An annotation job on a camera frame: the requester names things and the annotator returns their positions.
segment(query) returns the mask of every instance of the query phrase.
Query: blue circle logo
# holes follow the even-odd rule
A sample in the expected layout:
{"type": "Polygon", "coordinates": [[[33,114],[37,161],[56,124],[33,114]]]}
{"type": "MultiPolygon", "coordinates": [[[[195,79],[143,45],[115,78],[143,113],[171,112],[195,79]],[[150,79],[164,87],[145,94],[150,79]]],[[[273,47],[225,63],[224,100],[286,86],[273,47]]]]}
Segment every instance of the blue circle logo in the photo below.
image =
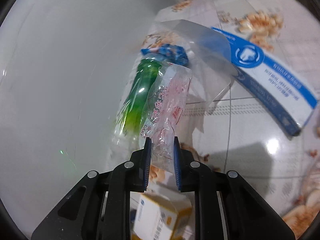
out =
{"type": "Polygon", "coordinates": [[[254,68],[260,65],[264,59],[262,49],[253,44],[248,44],[236,49],[234,56],[236,65],[245,68],[254,68]]]}

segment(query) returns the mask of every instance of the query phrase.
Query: cardboard box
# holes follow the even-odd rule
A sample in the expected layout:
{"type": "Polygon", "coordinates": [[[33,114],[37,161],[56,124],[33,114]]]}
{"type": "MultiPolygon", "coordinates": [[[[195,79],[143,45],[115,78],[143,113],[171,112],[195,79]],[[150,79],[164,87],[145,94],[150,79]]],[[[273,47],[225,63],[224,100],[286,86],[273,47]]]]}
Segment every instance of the cardboard box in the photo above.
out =
{"type": "Polygon", "coordinates": [[[192,212],[185,195],[163,188],[161,195],[141,194],[133,231],[142,240],[182,239],[192,212]]]}
{"type": "Polygon", "coordinates": [[[231,48],[235,77],[253,93],[290,135],[299,135],[317,105],[316,93],[284,62],[257,45],[217,28],[231,48]]]}

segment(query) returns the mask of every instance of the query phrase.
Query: blue wrapper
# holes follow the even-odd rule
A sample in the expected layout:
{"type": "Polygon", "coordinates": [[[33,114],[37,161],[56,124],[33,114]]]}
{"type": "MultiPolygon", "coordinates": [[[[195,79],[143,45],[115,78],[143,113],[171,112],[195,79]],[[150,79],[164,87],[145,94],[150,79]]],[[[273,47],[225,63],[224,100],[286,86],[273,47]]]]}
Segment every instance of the blue wrapper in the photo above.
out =
{"type": "Polygon", "coordinates": [[[162,55],[165,61],[175,63],[177,65],[186,66],[189,63],[186,51],[183,47],[178,45],[164,44],[160,47],[141,49],[141,53],[143,55],[148,53],[157,53],[162,55]]]}

